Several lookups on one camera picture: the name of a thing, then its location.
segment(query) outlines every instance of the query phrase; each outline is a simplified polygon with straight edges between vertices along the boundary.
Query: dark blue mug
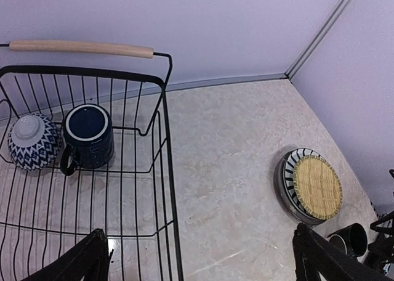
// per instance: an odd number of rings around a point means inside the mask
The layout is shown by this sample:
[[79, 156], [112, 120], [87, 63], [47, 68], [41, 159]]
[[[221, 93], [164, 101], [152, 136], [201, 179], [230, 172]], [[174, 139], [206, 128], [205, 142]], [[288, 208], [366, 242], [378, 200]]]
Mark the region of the dark blue mug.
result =
[[106, 165], [114, 154], [110, 114], [95, 104], [82, 104], [70, 110], [63, 121], [66, 147], [60, 170], [69, 176], [79, 166], [96, 169]]

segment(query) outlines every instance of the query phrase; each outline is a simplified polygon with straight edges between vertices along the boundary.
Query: wire rack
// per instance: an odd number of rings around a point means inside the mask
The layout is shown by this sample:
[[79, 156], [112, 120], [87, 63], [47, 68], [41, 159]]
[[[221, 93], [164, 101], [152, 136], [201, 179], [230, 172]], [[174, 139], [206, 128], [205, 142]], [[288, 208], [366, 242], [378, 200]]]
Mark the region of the wire rack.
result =
[[[156, 76], [79, 67], [0, 69], [0, 276], [21, 280], [102, 228], [109, 280], [183, 280], [165, 88]], [[159, 93], [143, 95], [145, 87]], [[7, 152], [10, 126], [39, 111], [60, 128], [83, 103], [106, 108], [115, 156], [95, 170], [60, 172], [58, 160], [22, 171]]]

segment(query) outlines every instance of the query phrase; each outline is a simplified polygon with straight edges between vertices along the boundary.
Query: black cup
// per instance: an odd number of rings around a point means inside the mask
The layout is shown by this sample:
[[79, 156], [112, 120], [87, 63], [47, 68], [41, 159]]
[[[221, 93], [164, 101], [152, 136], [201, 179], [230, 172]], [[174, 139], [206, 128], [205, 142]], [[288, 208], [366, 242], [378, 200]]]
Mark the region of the black cup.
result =
[[367, 251], [368, 239], [361, 224], [355, 223], [328, 235], [329, 242], [347, 256], [358, 258]]
[[66, 147], [60, 170], [67, 176], [78, 166], [85, 169], [102, 167], [113, 156], [111, 116], [98, 105], [82, 104], [69, 111], [63, 121], [63, 135]]

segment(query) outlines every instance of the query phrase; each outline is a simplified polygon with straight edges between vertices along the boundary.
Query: stack of plates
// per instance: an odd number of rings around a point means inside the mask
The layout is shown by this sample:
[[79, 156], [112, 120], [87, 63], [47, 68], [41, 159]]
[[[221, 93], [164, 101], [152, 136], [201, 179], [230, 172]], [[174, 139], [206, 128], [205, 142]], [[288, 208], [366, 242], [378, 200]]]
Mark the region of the stack of plates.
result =
[[314, 150], [297, 149], [288, 152], [282, 157], [278, 163], [274, 173], [274, 185], [276, 194], [279, 200], [283, 203], [284, 209], [296, 217], [296, 219], [310, 225], [315, 226], [323, 223], [324, 219], [318, 219], [312, 216], [301, 204], [296, 190], [294, 189], [294, 168], [296, 163], [302, 157], [316, 156], [323, 159], [323, 157]]

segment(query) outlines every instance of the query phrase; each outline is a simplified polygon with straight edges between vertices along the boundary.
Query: wooden disc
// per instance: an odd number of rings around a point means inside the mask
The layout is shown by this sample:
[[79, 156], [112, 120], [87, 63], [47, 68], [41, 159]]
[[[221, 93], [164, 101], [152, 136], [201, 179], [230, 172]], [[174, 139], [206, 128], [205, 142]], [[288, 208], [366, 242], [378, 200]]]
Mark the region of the wooden disc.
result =
[[302, 157], [295, 164], [294, 190], [302, 206], [318, 219], [334, 217], [342, 205], [338, 175], [320, 157]]

